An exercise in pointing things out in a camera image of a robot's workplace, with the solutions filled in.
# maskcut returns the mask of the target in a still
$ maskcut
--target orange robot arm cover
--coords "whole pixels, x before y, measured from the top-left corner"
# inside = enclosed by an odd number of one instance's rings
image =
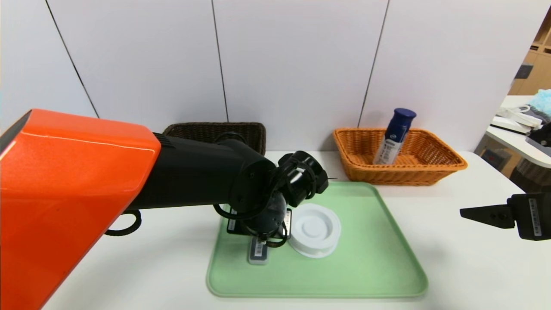
[[[146,127],[32,110],[0,139],[1,309],[36,310],[142,189]]]

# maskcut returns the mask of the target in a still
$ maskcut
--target black robot arm segment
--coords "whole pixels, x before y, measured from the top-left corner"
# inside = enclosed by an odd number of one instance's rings
[[[214,205],[218,214],[267,239],[283,225],[287,204],[296,207],[328,186],[327,173],[306,152],[286,154],[276,167],[238,140],[213,144],[155,135],[161,142],[158,159],[126,212]]]

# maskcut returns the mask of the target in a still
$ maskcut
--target spray can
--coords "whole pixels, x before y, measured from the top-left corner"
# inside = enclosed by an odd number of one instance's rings
[[[374,165],[391,165],[394,163],[412,125],[412,120],[416,116],[415,112],[408,109],[398,108],[394,110],[394,116],[388,124],[385,136],[373,160]]]

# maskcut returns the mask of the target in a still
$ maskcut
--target green tray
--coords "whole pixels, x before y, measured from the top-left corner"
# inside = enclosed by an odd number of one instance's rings
[[[426,291],[423,268],[373,186],[331,182],[304,203],[338,215],[341,238],[331,255],[307,258],[287,243],[268,249],[267,265],[251,265],[251,237],[228,234],[223,219],[207,272],[210,291],[220,297],[283,298],[395,298]]]

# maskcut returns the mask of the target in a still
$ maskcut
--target white table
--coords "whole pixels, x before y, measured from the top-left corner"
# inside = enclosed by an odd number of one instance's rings
[[[515,107],[527,104],[533,96],[507,96],[501,106]],[[526,142],[526,136],[508,130],[488,126],[486,135],[502,145],[513,149],[528,161],[545,168],[551,168],[551,157]]]
[[[330,177],[346,180],[338,153],[311,154]],[[503,204],[522,191],[473,153],[461,156],[469,168],[436,185],[377,186],[429,278],[423,297],[215,297],[206,272],[220,218],[211,206],[197,206],[144,210],[135,233],[101,237],[44,310],[550,309],[551,242],[521,240],[515,229],[459,215],[460,208]]]

